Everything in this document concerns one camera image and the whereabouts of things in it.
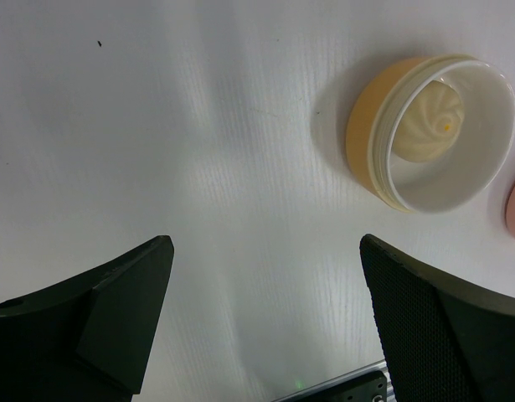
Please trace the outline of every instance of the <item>white cream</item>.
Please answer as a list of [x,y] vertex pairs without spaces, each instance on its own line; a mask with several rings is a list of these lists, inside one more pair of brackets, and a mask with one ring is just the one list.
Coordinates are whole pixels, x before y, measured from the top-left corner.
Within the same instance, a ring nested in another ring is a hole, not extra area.
[[430,82],[400,120],[393,152],[410,162],[428,162],[451,148],[460,135],[464,105],[450,86]]

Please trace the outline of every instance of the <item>wood grain texture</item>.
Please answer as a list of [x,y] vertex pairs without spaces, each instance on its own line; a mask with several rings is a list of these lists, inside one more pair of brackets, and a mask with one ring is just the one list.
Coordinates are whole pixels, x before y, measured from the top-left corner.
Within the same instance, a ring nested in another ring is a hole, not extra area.
[[515,141],[437,216],[393,211],[344,160],[369,80],[451,52],[515,90],[515,0],[0,2],[0,301],[171,235],[136,401],[178,402],[267,401],[381,359],[366,233],[515,296]]

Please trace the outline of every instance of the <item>white tabletop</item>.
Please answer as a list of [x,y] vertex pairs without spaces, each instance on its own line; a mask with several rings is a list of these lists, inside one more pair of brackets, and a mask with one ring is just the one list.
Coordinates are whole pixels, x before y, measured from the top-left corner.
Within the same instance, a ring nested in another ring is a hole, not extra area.
[[0,2],[0,302],[171,235],[135,400],[223,402],[382,358],[366,233],[515,296],[515,141],[488,189],[436,216],[393,211],[344,161],[373,76],[455,52],[515,90],[515,0]]

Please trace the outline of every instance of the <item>metal bracket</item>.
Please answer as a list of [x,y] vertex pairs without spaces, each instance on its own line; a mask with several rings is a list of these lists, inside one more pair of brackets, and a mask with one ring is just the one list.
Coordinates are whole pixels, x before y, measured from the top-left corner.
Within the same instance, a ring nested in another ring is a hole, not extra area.
[[385,360],[344,374],[275,402],[395,401]]

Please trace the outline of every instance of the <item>cream jar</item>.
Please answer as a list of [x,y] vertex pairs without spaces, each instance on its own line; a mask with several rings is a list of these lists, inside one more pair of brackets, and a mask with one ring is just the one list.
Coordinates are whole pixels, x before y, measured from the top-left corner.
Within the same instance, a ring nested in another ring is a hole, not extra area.
[[[460,97],[460,134],[427,162],[393,152],[394,136],[415,97],[430,83]],[[467,202],[497,175],[512,143],[515,97],[504,75],[464,54],[406,59],[374,78],[348,120],[348,164],[358,181],[391,207],[436,213]]]

